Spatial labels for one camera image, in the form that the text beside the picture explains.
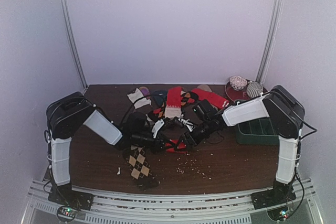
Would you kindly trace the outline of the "brown beige argyle sock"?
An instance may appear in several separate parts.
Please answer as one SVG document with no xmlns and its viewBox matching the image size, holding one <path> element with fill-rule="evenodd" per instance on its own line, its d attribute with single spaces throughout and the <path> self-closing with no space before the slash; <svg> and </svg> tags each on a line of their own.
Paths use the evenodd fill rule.
<svg viewBox="0 0 336 224">
<path fill-rule="evenodd" d="M 132 145 L 126 148 L 122 155 L 129 167 L 131 178 L 139 190 L 146 191 L 159 185 L 146 158 L 144 147 Z"/>
</svg>

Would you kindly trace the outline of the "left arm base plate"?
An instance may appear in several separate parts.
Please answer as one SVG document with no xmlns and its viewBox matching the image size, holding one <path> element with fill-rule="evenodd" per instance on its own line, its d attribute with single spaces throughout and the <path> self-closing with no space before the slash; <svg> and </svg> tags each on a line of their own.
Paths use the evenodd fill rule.
<svg viewBox="0 0 336 224">
<path fill-rule="evenodd" d="M 48 200 L 76 210 L 91 210 L 93 194 L 73 190 L 60 194 L 54 190 L 49 193 Z"/>
</svg>

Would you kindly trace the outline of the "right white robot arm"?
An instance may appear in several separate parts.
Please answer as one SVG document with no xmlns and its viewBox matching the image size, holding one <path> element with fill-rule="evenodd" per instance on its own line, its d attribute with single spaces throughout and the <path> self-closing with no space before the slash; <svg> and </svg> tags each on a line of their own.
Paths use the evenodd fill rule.
<svg viewBox="0 0 336 224">
<path fill-rule="evenodd" d="M 269 118 L 278 133 L 279 154 L 275 180 L 280 183 L 269 192 L 269 199 L 272 203 L 279 204 L 289 196 L 287 185 L 295 177 L 305 124 L 305 109 L 291 93 L 277 85 L 258 97 L 218 111 L 211 109 L 210 103 L 204 100 L 194 107 L 194 112 L 202 122 L 192 131 L 180 136 L 178 142 L 184 143 L 186 147 L 197 146 L 221 129 Z"/>
</svg>

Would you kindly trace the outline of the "red snowflake sock pair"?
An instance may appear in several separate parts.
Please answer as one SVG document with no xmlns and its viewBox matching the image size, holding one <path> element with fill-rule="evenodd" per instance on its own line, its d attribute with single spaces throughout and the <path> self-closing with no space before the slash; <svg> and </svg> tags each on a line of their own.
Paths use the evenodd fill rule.
<svg viewBox="0 0 336 224">
<path fill-rule="evenodd" d="M 164 150 L 170 153 L 187 153 L 191 150 L 191 146 L 183 139 L 169 139 L 164 144 Z"/>
</svg>

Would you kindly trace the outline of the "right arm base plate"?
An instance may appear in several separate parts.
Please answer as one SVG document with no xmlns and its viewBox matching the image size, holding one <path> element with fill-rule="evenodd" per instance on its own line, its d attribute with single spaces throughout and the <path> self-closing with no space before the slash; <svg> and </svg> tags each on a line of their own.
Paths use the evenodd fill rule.
<svg viewBox="0 0 336 224">
<path fill-rule="evenodd" d="M 296 194 L 293 191 L 287 193 L 274 189 L 251 194 L 251 200 L 255 210 L 285 204 L 287 201 L 295 200 L 296 198 Z"/>
</svg>

